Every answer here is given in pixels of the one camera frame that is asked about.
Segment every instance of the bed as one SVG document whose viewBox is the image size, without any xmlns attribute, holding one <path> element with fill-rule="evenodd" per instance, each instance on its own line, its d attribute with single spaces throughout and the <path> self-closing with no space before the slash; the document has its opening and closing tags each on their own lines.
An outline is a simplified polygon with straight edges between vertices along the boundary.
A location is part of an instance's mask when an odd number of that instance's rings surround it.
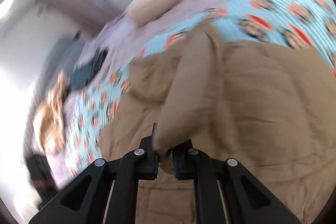
<svg viewBox="0 0 336 224">
<path fill-rule="evenodd" d="M 32 139 L 32 115 L 34 108 L 38 102 L 41 101 L 43 95 L 45 95 L 46 90 L 52 86 L 55 82 L 55 76 L 58 74 L 60 69 L 73 70 L 75 67 L 80 67 L 86 64 L 95 54 L 96 50 L 108 49 L 107 58 L 96 78 L 90 83 L 88 90 L 94 92 L 94 90 L 101 89 L 102 83 L 106 82 L 112 83 L 115 80 L 116 72 L 119 72 L 121 75 L 120 87 L 117 96 L 121 96 L 123 89 L 126 86 L 125 80 L 127 79 L 127 69 L 125 65 L 130 62 L 133 58 L 142 57 L 145 49 L 149 49 L 148 42 L 155 44 L 155 39 L 158 39 L 162 36 L 169 35 L 167 30 L 170 33 L 175 30 L 183 29 L 183 24 L 188 22 L 188 26 L 191 27 L 193 24 L 197 24 L 201 18 L 204 16 L 203 12 L 209 8 L 221 7 L 222 3 L 226 3 L 230 0 L 183 0 L 173 9 L 165 13 L 162 17 L 158 18 L 155 21 L 148 23 L 143 27 L 138 27 L 130 18 L 125 14 L 116 18 L 114 21 L 108 23 L 98 37 L 90 43 L 83 44 L 82 42 L 72 43 L 71 49 L 66 49 L 63 47 L 61 50 L 55 47 L 53 54 L 55 52 L 64 52 L 64 54 L 58 54 L 62 56 L 64 60 L 70 60 L 66 67 L 61 66 L 60 63 L 57 63 L 55 60 L 51 60 L 49 65 L 45 66 L 45 71 L 41 75 L 40 82 L 36 89 L 36 95 L 33 102 L 33 107 L 31 108 L 31 113 L 29 116 L 27 132 L 26 132 L 26 145 L 25 153 L 29 154 L 34 151 L 34 142 Z M 147 53 L 151 54 L 158 52 L 154 49 L 152 52 Z M 331 60 L 328 58 L 328 53 L 325 53 L 325 60 L 331 64 Z M 87 139 L 84 144 L 77 146 L 76 140 L 74 144 L 69 144 L 73 142 L 71 140 L 71 135 L 73 134 L 73 117 L 78 116 L 78 98 L 86 96 L 83 92 L 74 92 L 71 93 L 65 104 L 64 104 L 64 122 L 66 125 L 65 134 L 68 139 L 65 153 L 60 153 L 58 155 L 47 155 L 49 165 L 52 170 L 52 174 L 56 185 L 59 189 L 65 187 L 74 177 L 80 173 L 86 166 L 88 166 L 94 159 L 101 157 L 99 150 L 99 133 L 104 125 L 107 124 L 108 119 L 102 121 L 100 126 L 95 128 L 95 132 L 90 128 L 86 129 Z M 116 111 L 115 102 L 111 99 L 107 107 L 107 111 L 112 112 Z M 74 157 L 70 154 L 73 153 L 73 150 L 81 149 L 81 156 Z M 74 170 L 73 165 L 80 165 L 80 168 Z"/>
</svg>

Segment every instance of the black object on floor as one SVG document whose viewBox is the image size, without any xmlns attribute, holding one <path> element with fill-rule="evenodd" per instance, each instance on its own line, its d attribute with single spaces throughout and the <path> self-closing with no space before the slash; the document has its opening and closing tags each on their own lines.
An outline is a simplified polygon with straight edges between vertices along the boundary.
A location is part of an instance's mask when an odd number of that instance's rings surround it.
<svg viewBox="0 0 336 224">
<path fill-rule="evenodd" d="M 57 195 L 58 191 L 45 156 L 32 155 L 26 159 L 26 164 L 30 173 L 31 183 L 42 199 L 38 206 L 38 209 L 41 210 Z"/>
<path fill-rule="evenodd" d="M 220 161 L 194 149 L 191 141 L 172 150 L 178 180 L 194 180 L 197 224 L 225 224 L 225 200 L 230 224 L 300 224 L 260 181 L 237 160 Z M 30 224 L 102 223 L 133 224 L 139 180 L 155 180 L 159 157 L 152 150 L 152 137 L 141 140 L 138 149 L 122 159 L 95 160 L 52 201 Z M 108 198 L 115 182 L 111 199 Z"/>
<path fill-rule="evenodd" d="M 106 57 L 107 50 L 96 52 L 93 59 L 85 66 L 75 70 L 69 77 L 69 92 L 86 87 L 100 71 Z"/>
</svg>

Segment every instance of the bright window light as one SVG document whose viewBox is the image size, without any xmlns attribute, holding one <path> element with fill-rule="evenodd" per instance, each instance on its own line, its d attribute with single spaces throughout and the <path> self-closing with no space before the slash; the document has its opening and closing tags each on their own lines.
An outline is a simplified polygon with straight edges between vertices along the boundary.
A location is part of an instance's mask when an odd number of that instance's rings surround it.
<svg viewBox="0 0 336 224">
<path fill-rule="evenodd" d="M 14 0 L 4 0 L 0 4 L 0 19 L 2 19 L 5 16 L 7 16 L 7 13 L 9 11 L 9 9 L 11 8 L 13 2 L 14 2 Z"/>
</svg>

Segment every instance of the brown comforter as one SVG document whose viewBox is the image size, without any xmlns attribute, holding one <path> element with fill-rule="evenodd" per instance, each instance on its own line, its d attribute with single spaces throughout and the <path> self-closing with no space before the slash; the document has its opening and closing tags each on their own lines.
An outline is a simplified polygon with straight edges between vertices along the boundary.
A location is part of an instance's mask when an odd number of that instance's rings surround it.
<svg viewBox="0 0 336 224">
<path fill-rule="evenodd" d="M 158 127 L 160 153 L 188 138 L 209 156 L 236 158 L 301 221 L 336 185 L 336 80 L 314 48 L 224 43 L 208 22 L 168 50 L 132 62 L 131 89 L 100 139 L 121 158 Z M 136 223 L 194 223 L 193 184 L 169 166 L 140 181 Z"/>
</svg>

